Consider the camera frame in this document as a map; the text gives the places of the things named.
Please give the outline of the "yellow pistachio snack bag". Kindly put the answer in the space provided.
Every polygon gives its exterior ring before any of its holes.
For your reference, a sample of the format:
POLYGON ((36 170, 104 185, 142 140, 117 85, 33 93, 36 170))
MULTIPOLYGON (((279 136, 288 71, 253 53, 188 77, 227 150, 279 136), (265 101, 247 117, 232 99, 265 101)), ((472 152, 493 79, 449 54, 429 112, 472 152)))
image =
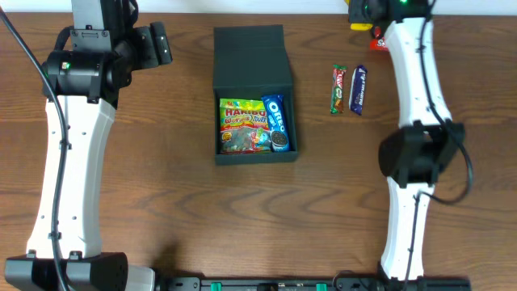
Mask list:
POLYGON ((351 30, 364 32, 372 27, 372 21, 366 14, 367 2, 363 0, 344 0, 348 7, 348 20, 351 30))

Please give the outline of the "red Hacks candy bag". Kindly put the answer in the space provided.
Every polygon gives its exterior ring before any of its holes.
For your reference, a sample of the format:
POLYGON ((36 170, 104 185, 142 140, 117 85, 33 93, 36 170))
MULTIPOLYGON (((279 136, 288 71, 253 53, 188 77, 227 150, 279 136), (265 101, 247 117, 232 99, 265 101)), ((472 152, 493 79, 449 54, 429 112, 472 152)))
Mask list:
POLYGON ((385 43, 385 36, 384 36, 385 31, 383 30, 383 28, 380 26, 372 25, 372 27, 370 29, 370 33, 371 33, 372 39, 370 41, 369 48, 372 51, 388 52, 389 49, 385 43))

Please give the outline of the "green red Milo bar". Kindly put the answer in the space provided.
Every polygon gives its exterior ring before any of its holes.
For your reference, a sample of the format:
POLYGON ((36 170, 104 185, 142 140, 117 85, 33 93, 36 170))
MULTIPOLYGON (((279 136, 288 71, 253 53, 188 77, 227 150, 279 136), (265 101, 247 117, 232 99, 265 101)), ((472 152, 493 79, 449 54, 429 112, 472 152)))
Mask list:
POLYGON ((341 65, 334 65, 333 68, 333 83, 331 92, 330 113, 343 113, 343 79, 346 75, 347 67, 341 65))

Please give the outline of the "Haribo gummy worms bag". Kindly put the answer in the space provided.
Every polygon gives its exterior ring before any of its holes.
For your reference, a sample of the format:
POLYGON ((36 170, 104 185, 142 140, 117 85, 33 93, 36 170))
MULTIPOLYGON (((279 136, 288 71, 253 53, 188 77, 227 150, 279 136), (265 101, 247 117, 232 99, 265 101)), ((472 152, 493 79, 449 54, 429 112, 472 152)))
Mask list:
POLYGON ((262 101, 220 99, 221 154, 271 152, 267 112, 262 101))

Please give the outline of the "black gift box with lid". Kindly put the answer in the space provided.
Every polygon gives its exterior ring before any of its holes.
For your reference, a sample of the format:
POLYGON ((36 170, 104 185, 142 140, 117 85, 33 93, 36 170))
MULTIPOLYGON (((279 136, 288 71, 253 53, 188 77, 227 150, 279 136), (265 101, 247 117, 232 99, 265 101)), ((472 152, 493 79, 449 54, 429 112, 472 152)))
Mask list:
POLYGON ((293 162, 298 157, 292 71, 281 25, 216 27, 213 94, 215 163, 220 166, 293 162), (284 97, 285 124, 290 150, 281 153, 224 154, 221 143, 221 99, 284 97))

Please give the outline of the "blue Oreo cookie pack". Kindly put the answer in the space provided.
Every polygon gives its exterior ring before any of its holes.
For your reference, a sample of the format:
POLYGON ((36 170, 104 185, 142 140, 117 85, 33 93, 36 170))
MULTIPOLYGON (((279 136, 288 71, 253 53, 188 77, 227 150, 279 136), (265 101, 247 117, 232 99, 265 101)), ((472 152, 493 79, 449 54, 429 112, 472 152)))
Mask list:
POLYGON ((272 149, 275 152, 288 152, 290 143, 284 115, 284 97, 282 95, 265 95, 262 97, 262 101, 267 113, 272 149))

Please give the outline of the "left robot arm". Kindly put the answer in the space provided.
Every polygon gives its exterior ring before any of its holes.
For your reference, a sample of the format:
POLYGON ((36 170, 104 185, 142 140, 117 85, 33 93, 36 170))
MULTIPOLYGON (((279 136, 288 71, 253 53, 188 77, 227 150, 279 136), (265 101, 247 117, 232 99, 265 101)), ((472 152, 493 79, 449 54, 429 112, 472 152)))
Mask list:
POLYGON ((20 290, 164 290, 152 268, 105 252, 99 229, 103 157, 132 73, 172 61, 160 22, 137 26, 136 0, 81 0, 74 22, 36 69, 48 122, 44 182, 24 255, 6 261, 6 281, 20 290))

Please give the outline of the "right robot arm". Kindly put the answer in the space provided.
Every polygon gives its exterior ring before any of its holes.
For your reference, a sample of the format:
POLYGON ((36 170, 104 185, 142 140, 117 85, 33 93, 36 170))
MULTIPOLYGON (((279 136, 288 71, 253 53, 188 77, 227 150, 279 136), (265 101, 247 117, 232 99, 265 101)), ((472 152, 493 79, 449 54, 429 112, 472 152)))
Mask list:
POLYGON ((398 129, 380 144, 380 171, 389 186, 389 224, 379 277, 370 290, 468 290, 466 279, 427 279, 422 246, 432 201, 454 205, 473 186, 473 165, 464 147, 465 128, 444 100, 433 48, 430 1, 350 0, 354 30, 369 30, 372 49, 389 52, 399 100, 398 129), (464 156, 467 184, 456 198, 434 194, 439 175, 457 151, 464 156))

